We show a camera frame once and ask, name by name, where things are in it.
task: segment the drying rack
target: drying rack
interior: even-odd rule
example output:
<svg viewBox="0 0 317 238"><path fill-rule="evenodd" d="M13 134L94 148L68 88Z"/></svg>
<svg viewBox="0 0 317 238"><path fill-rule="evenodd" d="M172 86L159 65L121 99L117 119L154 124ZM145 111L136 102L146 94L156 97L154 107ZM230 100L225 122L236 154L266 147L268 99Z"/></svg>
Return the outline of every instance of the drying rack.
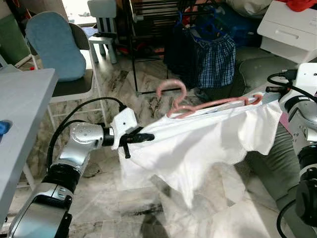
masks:
<svg viewBox="0 0 317 238"><path fill-rule="evenodd" d="M135 63L152 60L162 60L159 56L164 52L153 53L153 56L136 61L135 40L154 40L163 42L171 32L175 22L179 19L179 11L183 16L210 14L207 11L193 11L195 6L211 5L214 1L206 1L196 4L196 0L122 0L125 13L126 37L128 40L129 54L132 61L133 77L136 95L155 93L155 91L139 92L135 70ZM164 91L179 90L179 88L166 89Z"/></svg>

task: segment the plaid shirt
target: plaid shirt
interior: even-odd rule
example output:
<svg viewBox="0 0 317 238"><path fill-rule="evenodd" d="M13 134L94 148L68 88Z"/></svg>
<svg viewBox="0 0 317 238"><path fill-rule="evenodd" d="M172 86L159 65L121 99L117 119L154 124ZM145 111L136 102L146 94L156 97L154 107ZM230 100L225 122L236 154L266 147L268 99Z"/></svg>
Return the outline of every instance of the plaid shirt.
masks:
<svg viewBox="0 0 317 238"><path fill-rule="evenodd" d="M220 88L233 82L235 43L230 36L212 42L199 41L198 55L205 55L202 71L198 76L199 88Z"/></svg>

